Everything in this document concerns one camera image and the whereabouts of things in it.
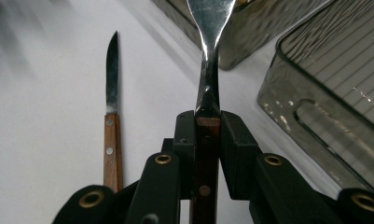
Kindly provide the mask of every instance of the metal tool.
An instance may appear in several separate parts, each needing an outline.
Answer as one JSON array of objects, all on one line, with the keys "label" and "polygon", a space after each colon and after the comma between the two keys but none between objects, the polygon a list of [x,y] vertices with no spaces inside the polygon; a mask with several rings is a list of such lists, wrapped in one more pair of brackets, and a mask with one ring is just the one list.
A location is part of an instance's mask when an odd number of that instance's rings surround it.
[{"label": "metal tool", "polygon": [[118,32],[112,37],[106,60],[106,115],[104,118],[104,185],[117,192],[123,187],[120,123],[118,114]]},{"label": "metal tool", "polygon": [[190,223],[215,223],[221,111],[218,93],[218,46],[235,0],[187,0],[201,33],[201,80],[195,121],[197,150]]}]

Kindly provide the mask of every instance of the metal spatula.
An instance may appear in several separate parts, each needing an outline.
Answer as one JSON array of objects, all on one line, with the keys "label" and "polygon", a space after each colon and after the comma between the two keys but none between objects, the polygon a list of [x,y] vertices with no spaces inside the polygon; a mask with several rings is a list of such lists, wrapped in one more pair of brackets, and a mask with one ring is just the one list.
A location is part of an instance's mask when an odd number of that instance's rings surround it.
[{"label": "metal spatula", "polygon": [[203,51],[196,113],[218,115],[218,44],[235,0],[187,0],[187,4],[201,33]]},{"label": "metal spatula", "polygon": [[191,224],[214,224],[218,182],[221,111],[218,94],[218,44],[235,0],[187,0],[201,33],[201,80],[196,104],[197,150],[194,163]]}]

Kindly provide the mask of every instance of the gray container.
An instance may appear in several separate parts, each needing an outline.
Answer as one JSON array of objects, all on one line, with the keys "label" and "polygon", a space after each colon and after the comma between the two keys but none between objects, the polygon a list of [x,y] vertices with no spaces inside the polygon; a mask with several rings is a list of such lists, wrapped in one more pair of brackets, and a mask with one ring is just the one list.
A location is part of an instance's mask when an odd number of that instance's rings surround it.
[{"label": "gray container", "polygon": [[281,37],[257,101],[342,188],[374,190],[374,1],[332,1]]}]

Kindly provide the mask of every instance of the steel blade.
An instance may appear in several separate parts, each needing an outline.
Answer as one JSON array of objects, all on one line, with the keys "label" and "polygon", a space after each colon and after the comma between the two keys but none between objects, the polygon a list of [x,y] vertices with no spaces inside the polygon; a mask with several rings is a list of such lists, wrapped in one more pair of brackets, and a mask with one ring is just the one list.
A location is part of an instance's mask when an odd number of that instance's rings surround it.
[{"label": "steel blade", "polygon": [[106,60],[106,112],[117,114],[118,112],[118,82],[119,82],[119,44],[118,32],[111,38]]}]

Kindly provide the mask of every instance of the black plastic part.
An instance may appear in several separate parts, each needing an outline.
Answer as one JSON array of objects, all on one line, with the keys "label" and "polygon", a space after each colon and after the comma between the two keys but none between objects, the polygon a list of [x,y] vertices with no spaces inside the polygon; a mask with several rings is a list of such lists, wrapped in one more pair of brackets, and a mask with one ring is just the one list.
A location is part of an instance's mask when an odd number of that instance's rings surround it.
[{"label": "black plastic part", "polygon": [[277,224],[277,219],[270,208],[262,189],[257,182],[253,183],[250,200],[250,214],[254,224]]},{"label": "black plastic part", "polygon": [[64,205],[54,224],[111,224],[117,222],[115,193],[104,186],[77,191]]},{"label": "black plastic part", "polygon": [[[277,223],[342,223],[287,159],[275,154],[261,154],[256,159],[255,174]],[[255,209],[250,210],[254,222],[259,217],[256,214],[266,212],[261,207],[250,209]]]},{"label": "black plastic part", "polygon": [[164,138],[162,143],[161,152],[173,151],[173,139]]},{"label": "black plastic part", "polygon": [[177,116],[173,139],[173,152],[181,161],[181,199],[192,198],[195,150],[195,117],[194,111],[189,110]]},{"label": "black plastic part", "polygon": [[365,189],[344,189],[337,210],[346,223],[374,224],[374,193]]},{"label": "black plastic part", "polygon": [[115,195],[115,209],[117,211],[118,224],[124,223],[131,206],[134,193],[137,189],[138,181],[130,184],[128,187],[120,190]]},{"label": "black plastic part", "polygon": [[149,157],[125,223],[179,223],[179,178],[179,160],[174,153]]},{"label": "black plastic part", "polygon": [[231,199],[250,200],[254,164],[261,153],[242,119],[222,111],[220,160]]}]

